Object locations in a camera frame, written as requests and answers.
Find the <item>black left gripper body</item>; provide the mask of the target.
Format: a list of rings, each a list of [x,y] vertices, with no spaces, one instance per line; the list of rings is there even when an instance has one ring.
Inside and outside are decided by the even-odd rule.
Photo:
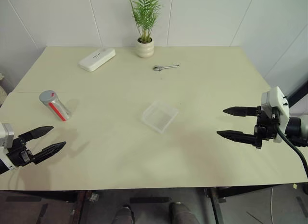
[[[34,155],[27,149],[26,143],[35,139],[32,136],[19,136],[14,140],[9,140],[6,144],[8,159],[15,167],[25,166],[34,162]]]

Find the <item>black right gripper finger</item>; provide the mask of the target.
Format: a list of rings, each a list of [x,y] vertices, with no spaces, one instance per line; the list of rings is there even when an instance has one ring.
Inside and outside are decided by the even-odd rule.
[[[246,116],[256,117],[258,115],[258,107],[234,106],[224,109],[223,112],[229,115],[239,116],[239,117],[246,117]]]
[[[217,131],[217,134],[220,135],[223,138],[232,140],[234,142],[250,144],[250,145],[253,145],[255,143],[255,136],[254,135],[245,134],[245,133],[240,132],[240,131],[232,131],[232,130]]]

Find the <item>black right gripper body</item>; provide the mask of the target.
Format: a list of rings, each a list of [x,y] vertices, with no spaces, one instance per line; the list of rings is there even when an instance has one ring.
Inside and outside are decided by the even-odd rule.
[[[276,126],[280,124],[280,112],[273,108],[270,116],[262,110],[261,106],[257,107],[257,123],[254,128],[255,142],[253,146],[258,149],[262,147],[262,141],[275,139],[277,136]]]

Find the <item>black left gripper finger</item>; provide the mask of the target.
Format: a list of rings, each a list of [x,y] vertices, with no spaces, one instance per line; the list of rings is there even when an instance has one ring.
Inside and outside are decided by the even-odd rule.
[[[60,142],[60,143],[52,144],[42,149],[39,153],[33,156],[32,162],[34,164],[39,164],[45,161],[46,159],[58,153],[65,145],[66,145],[66,142]]]
[[[25,132],[18,137],[24,142],[31,141],[33,139],[38,139],[44,135],[46,135],[48,132],[50,132],[54,127],[53,126],[41,126],[38,128],[35,128],[33,130],[30,130],[28,132]]]

